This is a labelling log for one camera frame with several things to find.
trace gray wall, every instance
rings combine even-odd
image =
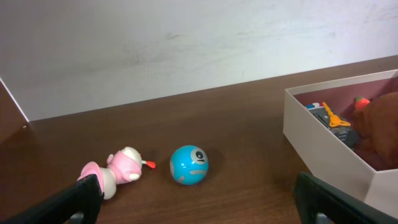
[[[30,120],[398,54],[396,0],[10,0],[0,77]]]

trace open box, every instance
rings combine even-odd
[[[326,102],[352,120],[353,99],[398,91],[398,70],[285,90],[284,134],[315,177],[398,218],[398,169],[377,171],[347,147],[304,106]]]

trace brown plush toy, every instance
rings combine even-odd
[[[361,149],[377,152],[391,168],[398,168],[398,92],[373,100],[354,111],[353,128],[363,138]]]

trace blue object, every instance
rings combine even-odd
[[[192,185],[205,178],[209,162],[206,153],[196,146],[177,149],[170,159],[170,171],[175,181]]]

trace pink and white toy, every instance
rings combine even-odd
[[[155,162],[143,161],[141,155],[132,147],[125,147],[115,155],[110,154],[106,160],[107,168],[99,167],[95,162],[84,166],[78,180],[87,175],[97,175],[104,199],[110,199],[116,192],[117,184],[125,184],[140,178],[143,164],[155,168]]]

